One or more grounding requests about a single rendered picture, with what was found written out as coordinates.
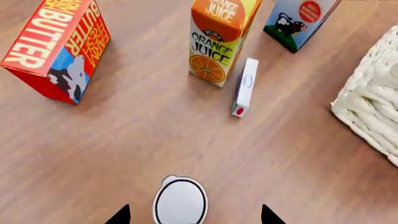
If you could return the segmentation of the small white and blue box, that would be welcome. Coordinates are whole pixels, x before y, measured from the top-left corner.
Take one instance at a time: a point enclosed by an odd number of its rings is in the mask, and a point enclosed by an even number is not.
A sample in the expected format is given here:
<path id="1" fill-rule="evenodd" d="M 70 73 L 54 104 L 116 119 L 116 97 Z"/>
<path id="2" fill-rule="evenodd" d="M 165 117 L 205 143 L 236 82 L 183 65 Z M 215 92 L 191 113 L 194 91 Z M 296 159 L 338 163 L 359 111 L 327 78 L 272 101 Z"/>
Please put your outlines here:
<path id="1" fill-rule="evenodd" d="M 236 117 L 242 118 L 249 109 L 258 64 L 259 61 L 253 58 L 247 58 L 245 61 L 239 76 L 231 110 L 231 114 Z"/>

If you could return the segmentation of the white woven basket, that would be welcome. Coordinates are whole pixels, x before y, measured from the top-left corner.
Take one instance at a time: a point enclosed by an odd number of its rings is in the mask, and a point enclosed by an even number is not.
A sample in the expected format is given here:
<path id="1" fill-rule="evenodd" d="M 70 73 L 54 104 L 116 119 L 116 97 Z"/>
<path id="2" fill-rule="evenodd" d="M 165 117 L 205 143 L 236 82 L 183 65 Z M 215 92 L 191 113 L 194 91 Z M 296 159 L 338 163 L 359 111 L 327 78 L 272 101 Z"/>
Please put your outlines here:
<path id="1" fill-rule="evenodd" d="M 331 111 L 398 167 L 398 23 L 361 59 Z"/>

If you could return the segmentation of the red butter box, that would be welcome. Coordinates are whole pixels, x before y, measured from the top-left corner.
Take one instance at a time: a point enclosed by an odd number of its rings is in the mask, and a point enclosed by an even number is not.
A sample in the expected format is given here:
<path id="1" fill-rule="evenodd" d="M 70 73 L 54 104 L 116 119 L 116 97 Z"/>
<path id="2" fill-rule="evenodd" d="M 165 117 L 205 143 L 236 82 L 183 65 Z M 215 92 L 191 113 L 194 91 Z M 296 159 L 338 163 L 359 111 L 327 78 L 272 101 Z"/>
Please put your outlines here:
<path id="1" fill-rule="evenodd" d="M 76 105 L 110 38 L 96 0 L 43 0 L 0 66 L 41 95 Z"/>

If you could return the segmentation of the orange juice carton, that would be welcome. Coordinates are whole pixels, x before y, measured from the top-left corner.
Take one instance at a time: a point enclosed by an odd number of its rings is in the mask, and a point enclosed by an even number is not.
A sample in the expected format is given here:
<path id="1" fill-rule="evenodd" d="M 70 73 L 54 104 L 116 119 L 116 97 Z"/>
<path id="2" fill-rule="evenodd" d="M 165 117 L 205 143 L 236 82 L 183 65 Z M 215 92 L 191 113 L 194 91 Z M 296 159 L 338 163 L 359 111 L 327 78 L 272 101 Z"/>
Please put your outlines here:
<path id="1" fill-rule="evenodd" d="M 241 53 L 262 0 L 194 0 L 189 72 L 223 87 Z"/>

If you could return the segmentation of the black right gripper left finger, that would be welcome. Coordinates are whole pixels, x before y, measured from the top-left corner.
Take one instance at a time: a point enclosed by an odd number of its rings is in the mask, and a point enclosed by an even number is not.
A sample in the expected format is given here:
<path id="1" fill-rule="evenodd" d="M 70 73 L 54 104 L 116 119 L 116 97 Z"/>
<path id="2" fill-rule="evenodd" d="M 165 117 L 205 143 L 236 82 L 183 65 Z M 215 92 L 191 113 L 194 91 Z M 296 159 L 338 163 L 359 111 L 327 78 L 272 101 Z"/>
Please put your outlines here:
<path id="1" fill-rule="evenodd" d="M 129 204 L 123 206 L 105 224 L 130 224 L 131 211 Z"/>

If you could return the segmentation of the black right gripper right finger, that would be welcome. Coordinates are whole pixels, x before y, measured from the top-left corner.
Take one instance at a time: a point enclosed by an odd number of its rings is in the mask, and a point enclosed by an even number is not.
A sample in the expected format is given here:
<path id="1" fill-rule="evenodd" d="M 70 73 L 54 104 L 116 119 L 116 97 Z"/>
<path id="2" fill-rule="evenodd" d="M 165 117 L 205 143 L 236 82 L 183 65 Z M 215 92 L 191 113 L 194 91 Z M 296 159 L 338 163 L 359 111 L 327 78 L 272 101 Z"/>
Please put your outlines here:
<path id="1" fill-rule="evenodd" d="M 261 222 L 262 224 L 286 224 L 267 205 L 262 205 Z"/>

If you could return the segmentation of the blue milk carton with cow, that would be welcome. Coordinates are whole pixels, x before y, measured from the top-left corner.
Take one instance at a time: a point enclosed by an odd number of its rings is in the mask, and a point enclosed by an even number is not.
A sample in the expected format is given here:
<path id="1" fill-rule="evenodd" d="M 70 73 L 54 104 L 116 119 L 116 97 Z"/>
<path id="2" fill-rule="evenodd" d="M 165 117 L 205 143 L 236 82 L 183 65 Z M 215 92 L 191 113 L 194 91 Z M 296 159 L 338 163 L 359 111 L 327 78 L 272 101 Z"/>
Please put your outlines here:
<path id="1" fill-rule="evenodd" d="M 275 0 L 263 31 L 293 54 L 323 25 L 342 0 Z"/>

